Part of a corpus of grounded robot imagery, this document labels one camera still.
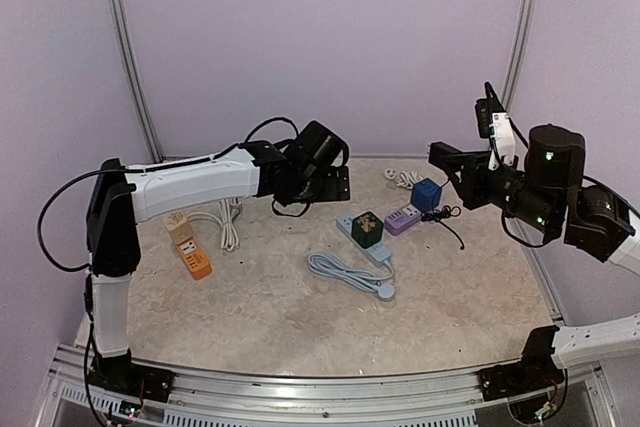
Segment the orange power strip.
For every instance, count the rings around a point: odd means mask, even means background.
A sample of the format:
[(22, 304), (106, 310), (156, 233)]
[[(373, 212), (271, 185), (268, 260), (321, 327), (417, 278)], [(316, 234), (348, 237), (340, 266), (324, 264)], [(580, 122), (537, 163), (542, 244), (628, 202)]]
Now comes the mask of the orange power strip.
[(201, 280), (213, 272), (209, 258), (194, 237), (176, 244), (175, 248), (194, 280)]

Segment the black power adapter with cable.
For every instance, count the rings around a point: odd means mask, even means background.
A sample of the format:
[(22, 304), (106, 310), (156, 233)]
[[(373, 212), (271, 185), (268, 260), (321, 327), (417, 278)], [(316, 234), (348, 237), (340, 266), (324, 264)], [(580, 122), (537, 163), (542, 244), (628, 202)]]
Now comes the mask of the black power adapter with cable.
[(462, 237), (455, 231), (452, 227), (450, 227), (446, 220), (451, 218), (457, 218), (461, 215), (461, 208), (459, 206), (450, 206), (443, 205), (441, 208), (435, 208), (429, 212), (425, 212), (421, 214), (422, 222), (433, 222), (439, 224), (444, 227), (447, 231), (449, 231), (459, 242), (459, 249), (461, 251), (465, 250), (465, 243)]

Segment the dark green cube socket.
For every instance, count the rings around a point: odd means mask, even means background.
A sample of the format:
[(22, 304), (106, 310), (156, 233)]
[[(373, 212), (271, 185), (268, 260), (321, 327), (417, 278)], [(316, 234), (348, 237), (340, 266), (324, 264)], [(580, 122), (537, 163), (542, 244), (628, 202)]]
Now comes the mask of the dark green cube socket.
[(359, 247), (368, 249), (381, 241), (383, 230), (383, 221), (372, 211), (366, 211), (353, 218), (351, 238)]

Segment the blue cube socket adapter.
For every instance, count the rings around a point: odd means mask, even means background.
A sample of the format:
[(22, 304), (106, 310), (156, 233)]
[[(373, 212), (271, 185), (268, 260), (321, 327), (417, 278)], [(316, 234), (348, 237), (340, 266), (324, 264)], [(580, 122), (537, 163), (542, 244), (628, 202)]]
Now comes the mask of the blue cube socket adapter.
[(422, 213), (436, 209), (441, 200), (442, 187), (429, 178), (413, 185), (410, 203)]

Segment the beige cube socket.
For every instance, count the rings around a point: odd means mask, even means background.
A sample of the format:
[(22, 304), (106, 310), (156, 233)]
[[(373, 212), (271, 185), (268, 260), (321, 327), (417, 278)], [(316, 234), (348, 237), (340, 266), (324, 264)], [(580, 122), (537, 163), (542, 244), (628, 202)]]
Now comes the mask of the beige cube socket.
[(182, 211), (171, 212), (162, 221), (174, 245), (180, 245), (194, 236), (194, 230)]

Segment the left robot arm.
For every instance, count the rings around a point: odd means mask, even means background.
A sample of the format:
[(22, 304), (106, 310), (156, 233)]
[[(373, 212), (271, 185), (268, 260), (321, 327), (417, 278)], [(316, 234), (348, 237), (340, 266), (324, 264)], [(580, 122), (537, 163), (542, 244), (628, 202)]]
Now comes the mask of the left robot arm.
[(272, 210), (350, 198), (348, 144), (317, 121), (295, 138), (272, 144), (248, 136), (225, 150), (200, 157), (126, 167), (117, 158), (67, 182), (95, 181), (87, 209), (88, 317), (92, 340), (103, 358), (102, 377), (121, 392), (140, 381), (129, 355), (128, 295), (141, 260), (137, 227), (153, 218), (232, 198), (272, 200)]

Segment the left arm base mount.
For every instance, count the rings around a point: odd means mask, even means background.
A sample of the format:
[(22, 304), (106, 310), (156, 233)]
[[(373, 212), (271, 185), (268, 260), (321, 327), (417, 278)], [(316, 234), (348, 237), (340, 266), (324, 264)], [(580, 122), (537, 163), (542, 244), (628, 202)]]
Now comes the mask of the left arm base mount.
[(175, 373), (132, 361), (131, 352), (117, 357), (97, 354), (91, 364), (88, 382), (92, 386), (139, 400), (167, 403)]

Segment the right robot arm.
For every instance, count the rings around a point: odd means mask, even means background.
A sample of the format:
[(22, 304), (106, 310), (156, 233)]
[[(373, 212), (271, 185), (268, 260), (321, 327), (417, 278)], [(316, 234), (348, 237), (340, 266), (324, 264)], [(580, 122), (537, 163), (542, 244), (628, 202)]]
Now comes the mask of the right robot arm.
[[(639, 213), (616, 192), (584, 175), (584, 137), (551, 124), (529, 132), (523, 169), (504, 162), (492, 168), (487, 152), (463, 152), (444, 142), (430, 147), (429, 162), (442, 170), (463, 206), (487, 204), (501, 218), (518, 219), (538, 230), (544, 245), (562, 239), (602, 263), (639, 271)], [(579, 327), (533, 330), (513, 366), (511, 380), (523, 391), (535, 389), (551, 371), (639, 350), (639, 317)]]

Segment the purple power strip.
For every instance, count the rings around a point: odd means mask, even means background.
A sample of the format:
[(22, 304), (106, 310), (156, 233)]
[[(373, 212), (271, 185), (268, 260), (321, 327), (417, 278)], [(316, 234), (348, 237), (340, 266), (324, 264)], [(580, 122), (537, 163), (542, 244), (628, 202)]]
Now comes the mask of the purple power strip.
[(395, 210), (384, 219), (384, 228), (392, 236), (398, 236), (421, 221), (422, 212), (412, 204)]

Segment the left aluminium corner post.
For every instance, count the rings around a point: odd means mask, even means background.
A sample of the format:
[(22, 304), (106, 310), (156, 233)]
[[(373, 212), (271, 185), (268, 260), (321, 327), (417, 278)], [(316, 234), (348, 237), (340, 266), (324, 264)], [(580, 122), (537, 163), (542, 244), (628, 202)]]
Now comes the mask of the left aluminium corner post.
[(154, 162), (162, 162), (164, 154), (146, 102), (133, 43), (129, 33), (124, 0), (108, 0), (116, 42), (120, 52), (125, 80), (132, 97), (133, 108), (140, 125), (144, 145)]

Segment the aluminium front frame rail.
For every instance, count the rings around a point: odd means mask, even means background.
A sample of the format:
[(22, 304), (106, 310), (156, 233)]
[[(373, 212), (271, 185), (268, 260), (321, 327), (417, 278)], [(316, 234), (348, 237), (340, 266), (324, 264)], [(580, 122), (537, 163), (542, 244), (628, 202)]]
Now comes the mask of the aluminium front frame rail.
[(139, 417), (121, 410), (132, 397), (85, 389), (83, 351), (58, 346), (29, 426), (90, 426), (92, 408), (132, 426), (514, 426), (528, 395), (486, 401), (474, 368), (374, 377), (243, 375), (169, 365), (165, 402), (144, 400)]

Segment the aluminium corner post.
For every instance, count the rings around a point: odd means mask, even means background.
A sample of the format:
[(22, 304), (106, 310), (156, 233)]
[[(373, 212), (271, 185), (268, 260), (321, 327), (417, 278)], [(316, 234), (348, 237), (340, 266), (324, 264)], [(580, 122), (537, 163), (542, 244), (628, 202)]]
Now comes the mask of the aluminium corner post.
[(518, 80), (526, 55), (529, 33), (533, 23), (535, 6), (536, 0), (520, 1), (515, 36), (502, 92), (503, 106), (508, 112), (510, 112), (513, 107)]
[(133, 43), (129, 33), (124, 0), (108, 0), (116, 42), (120, 52), (125, 80), (132, 97), (133, 108), (140, 125), (144, 145), (154, 162), (162, 162), (164, 154), (146, 102)]

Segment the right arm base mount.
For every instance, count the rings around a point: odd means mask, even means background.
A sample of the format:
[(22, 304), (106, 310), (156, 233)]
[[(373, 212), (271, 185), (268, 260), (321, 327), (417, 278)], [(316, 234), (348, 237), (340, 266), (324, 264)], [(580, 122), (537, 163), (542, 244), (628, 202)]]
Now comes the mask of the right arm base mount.
[(538, 327), (529, 333), (519, 360), (477, 372), (484, 401), (493, 401), (554, 387), (566, 380), (564, 371), (552, 361), (555, 334), (560, 330), (551, 325)]

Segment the right aluminium corner post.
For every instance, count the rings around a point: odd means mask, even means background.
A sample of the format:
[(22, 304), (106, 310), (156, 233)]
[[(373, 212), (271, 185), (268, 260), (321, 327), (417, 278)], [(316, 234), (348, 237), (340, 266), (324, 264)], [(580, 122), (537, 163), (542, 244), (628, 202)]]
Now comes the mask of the right aluminium corner post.
[(502, 92), (503, 106), (508, 112), (510, 112), (513, 107), (518, 80), (526, 55), (529, 33), (533, 23), (535, 6), (536, 0), (520, 1), (515, 36)]

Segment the light blue power strip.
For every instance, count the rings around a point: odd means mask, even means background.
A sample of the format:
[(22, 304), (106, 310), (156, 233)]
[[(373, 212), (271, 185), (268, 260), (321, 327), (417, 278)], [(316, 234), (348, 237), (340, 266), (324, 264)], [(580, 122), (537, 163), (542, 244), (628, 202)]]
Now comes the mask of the light blue power strip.
[(353, 216), (344, 213), (335, 220), (336, 227), (376, 267), (390, 267), (392, 252), (383, 242), (384, 223), (372, 211)]

